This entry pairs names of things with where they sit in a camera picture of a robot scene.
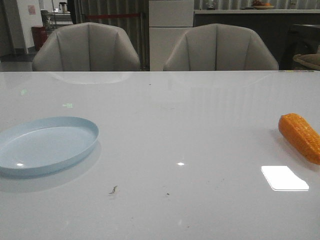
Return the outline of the light blue round plate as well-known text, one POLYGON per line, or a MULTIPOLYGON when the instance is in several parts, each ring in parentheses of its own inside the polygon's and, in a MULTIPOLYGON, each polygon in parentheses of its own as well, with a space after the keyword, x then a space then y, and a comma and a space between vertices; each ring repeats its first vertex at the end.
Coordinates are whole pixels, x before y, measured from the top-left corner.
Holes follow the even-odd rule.
POLYGON ((88 156, 98 136, 95 123, 73 116, 16 125, 0 133, 0 171, 18 177, 58 172, 88 156))

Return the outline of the orange toy corn cob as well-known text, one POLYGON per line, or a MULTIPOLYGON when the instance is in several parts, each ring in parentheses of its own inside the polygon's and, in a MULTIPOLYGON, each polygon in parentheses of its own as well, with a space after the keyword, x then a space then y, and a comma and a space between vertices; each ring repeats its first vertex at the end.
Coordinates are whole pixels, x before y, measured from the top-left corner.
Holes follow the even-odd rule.
POLYGON ((309 162, 320 164, 320 135, 300 115, 282 115, 278 130, 284 138, 309 162))

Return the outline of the red barrier belt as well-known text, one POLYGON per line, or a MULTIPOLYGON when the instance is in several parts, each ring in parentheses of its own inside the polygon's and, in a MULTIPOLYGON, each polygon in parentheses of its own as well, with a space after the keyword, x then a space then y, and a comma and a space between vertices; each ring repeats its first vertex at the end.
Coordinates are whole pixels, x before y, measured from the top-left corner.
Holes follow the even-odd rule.
POLYGON ((122 18, 140 18, 144 13, 126 13, 126 14, 101 14, 101 15, 84 15, 86 19, 101 20, 101 19, 122 19, 122 18))

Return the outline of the dark wooden chair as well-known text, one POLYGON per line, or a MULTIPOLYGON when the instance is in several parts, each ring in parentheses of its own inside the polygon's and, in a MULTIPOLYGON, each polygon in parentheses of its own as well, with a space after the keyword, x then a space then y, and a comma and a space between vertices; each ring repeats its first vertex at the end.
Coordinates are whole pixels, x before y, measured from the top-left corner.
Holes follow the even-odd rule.
POLYGON ((320 45, 319 24, 293 24, 287 33, 280 70, 293 70, 299 64, 293 60, 297 54, 316 54, 320 45))

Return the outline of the fruit bowl on counter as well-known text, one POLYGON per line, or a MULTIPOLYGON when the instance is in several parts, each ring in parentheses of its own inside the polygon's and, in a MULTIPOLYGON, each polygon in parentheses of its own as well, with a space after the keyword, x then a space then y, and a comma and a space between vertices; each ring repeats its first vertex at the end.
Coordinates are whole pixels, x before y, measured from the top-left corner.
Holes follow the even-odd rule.
POLYGON ((275 7, 271 3, 262 0, 253 0, 251 6, 256 10, 271 10, 275 7))

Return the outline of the left beige upholstered chair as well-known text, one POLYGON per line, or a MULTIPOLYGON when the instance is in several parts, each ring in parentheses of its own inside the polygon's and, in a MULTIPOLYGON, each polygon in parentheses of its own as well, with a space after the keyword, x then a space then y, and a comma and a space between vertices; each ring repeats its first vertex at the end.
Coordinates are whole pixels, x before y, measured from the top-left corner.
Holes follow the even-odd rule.
POLYGON ((34 72, 139 71, 140 59, 124 29, 95 22, 50 34, 32 61, 34 72))

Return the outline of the red trash bin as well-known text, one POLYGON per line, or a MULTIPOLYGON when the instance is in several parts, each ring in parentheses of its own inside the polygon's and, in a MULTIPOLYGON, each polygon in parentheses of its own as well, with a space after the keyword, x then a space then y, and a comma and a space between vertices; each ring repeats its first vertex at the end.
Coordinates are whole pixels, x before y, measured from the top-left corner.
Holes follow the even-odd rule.
POLYGON ((39 51, 48 39, 47 30, 44 26, 37 25, 31 27, 31 32, 35 50, 39 51))

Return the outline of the right beige upholstered chair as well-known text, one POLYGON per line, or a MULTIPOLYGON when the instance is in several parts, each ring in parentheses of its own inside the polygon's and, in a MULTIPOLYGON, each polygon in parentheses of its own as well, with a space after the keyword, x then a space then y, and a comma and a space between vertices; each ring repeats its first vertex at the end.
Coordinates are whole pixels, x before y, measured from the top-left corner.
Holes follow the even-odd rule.
POLYGON ((276 71, 279 65, 252 29, 220 23, 187 30, 175 43, 164 71, 276 71))

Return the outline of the beige upholstered chair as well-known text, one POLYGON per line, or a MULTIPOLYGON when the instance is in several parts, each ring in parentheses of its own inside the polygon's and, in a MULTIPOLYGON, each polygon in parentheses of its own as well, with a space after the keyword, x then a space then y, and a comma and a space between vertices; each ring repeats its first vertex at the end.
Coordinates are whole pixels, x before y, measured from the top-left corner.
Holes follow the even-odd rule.
POLYGON ((140 59, 124 29, 95 22, 50 34, 32 61, 34 72, 139 71, 140 59))
POLYGON ((175 43, 164 71, 276 71, 279 65, 252 29, 220 23, 187 30, 175 43))

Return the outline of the dark counter with light top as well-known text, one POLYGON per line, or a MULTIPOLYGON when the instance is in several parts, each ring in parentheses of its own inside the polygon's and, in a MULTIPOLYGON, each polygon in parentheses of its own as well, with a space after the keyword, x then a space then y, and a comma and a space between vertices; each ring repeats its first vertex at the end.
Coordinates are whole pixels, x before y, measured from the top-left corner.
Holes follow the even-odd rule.
POLYGON ((319 25, 318 9, 196 10, 194 26, 225 24, 254 30, 280 65, 288 31, 293 24, 319 25))

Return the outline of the white cabinet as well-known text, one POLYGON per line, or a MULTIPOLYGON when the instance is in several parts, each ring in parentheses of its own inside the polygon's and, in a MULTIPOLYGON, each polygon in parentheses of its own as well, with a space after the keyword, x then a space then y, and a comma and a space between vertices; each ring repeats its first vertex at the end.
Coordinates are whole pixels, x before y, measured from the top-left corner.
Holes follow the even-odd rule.
POLYGON ((148 2, 149 65, 162 71, 176 40, 194 23, 193 0, 150 0, 148 2))

